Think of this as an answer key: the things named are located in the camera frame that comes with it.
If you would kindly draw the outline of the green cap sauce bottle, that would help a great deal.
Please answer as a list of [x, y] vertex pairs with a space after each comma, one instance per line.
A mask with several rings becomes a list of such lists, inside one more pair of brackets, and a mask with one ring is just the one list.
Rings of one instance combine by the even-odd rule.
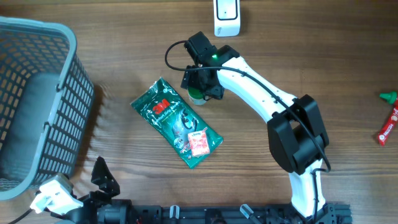
[[385, 100], [390, 105], [397, 105], [397, 92], [391, 91], [389, 93], [380, 93], [379, 97]]

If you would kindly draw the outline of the green lid white jar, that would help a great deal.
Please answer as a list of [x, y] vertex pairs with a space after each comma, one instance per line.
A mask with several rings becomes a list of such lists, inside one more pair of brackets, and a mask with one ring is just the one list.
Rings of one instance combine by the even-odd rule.
[[204, 94], [195, 88], [188, 88], [188, 95], [194, 105], [204, 105], [206, 103]]

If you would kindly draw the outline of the pink tissue packet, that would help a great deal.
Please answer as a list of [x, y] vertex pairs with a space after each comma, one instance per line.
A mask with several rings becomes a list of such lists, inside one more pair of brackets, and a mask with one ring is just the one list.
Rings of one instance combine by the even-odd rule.
[[206, 132], [195, 131], [188, 134], [188, 141], [193, 157], [201, 157], [210, 153]]

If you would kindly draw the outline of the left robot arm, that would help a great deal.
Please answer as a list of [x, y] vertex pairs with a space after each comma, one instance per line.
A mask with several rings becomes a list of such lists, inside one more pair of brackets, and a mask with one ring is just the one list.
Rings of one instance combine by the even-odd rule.
[[64, 215], [51, 212], [50, 215], [72, 223], [134, 224], [138, 215], [130, 200], [115, 199], [120, 194], [120, 186], [113, 177], [102, 157], [98, 157], [92, 173], [91, 183], [98, 190], [90, 192], [78, 200], [83, 206], [73, 209]]

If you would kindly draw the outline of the green 3M gloves packet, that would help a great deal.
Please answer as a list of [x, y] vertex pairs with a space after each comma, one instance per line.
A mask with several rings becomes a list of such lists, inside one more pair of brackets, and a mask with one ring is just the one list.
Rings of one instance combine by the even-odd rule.
[[163, 78], [159, 78], [140, 97], [131, 102], [134, 108], [173, 147], [191, 169], [207, 155], [192, 154], [188, 135], [204, 131], [212, 153], [222, 142], [214, 131]]

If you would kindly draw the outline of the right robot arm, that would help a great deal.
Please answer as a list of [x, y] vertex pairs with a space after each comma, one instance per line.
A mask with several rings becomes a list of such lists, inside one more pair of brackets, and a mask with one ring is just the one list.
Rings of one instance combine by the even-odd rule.
[[203, 100], [220, 100], [229, 90], [247, 103], [267, 124], [271, 155], [289, 174], [292, 206], [316, 222], [326, 204], [319, 173], [330, 171], [325, 155], [329, 138], [317, 102], [280, 90], [235, 49], [216, 48], [202, 32], [184, 41], [184, 47], [194, 64], [186, 67], [181, 87], [197, 90]]

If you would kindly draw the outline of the red coffee stick sachet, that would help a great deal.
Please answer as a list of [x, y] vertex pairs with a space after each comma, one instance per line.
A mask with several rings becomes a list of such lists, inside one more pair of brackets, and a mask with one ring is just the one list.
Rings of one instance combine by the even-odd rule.
[[378, 141], [380, 145], [384, 146], [386, 144], [386, 141], [396, 124], [397, 124], [397, 100], [394, 102], [394, 108], [392, 110], [390, 117], [387, 119], [386, 123], [384, 124], [384, 126], [382, 127], [382, 129], [378, 134]]

